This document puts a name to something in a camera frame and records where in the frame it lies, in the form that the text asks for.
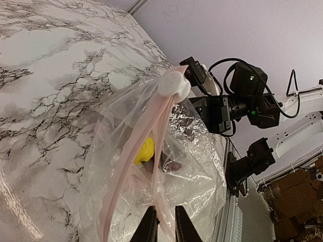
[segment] marble countertop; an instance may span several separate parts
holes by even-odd
[[[0,241],[80,241],[79,186],[102,103],[168,67],[120,10],[0,1]]]

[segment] yellow object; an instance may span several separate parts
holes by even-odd
[[[141,165],[143,162],[148,162],[153,157],[154,153],[155,142],[151,137],[148,137],[135,159],[135,165]]]

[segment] white cord lock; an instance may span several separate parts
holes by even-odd
[[[165,73],[158,84],[158,93],[163,97],[177,94],[176,103],[182,102],[191,90],[190,82],[179,71]]]

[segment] white marble table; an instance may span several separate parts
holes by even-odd
[[[102,102],[169,66],[119,10],[0,0],[1,242],[80,240],[80,178]]]

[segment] clear plastic bag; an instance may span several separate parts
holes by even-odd
[[[134,127],[145,122],[142,117],[155,101],[159,81],[144,78],[110,99],[101,112],[85,165],[81,241],[106,242],[105,216],[110,192],[118,185],[115,175],[123,169],[120,156],[129,146]],[[168,114],[161,116],[169,119],[169,125],[168,120],[156,118],[160,125],[147,133],[153,139],[162,138],[162,142],[155,141],[154,160],[145,165],[132,163],[125,175],[109,226],[109,241],[130,241],[150,205],[157,205],[160,212],[158,241],[175,241],[177,205],[185,207],[202,240],[211,241],[215,216],[225,202],[224,170],[214,140],[191,103],[185,100],[173,106],[170,102],[169,107],[163,109]]]

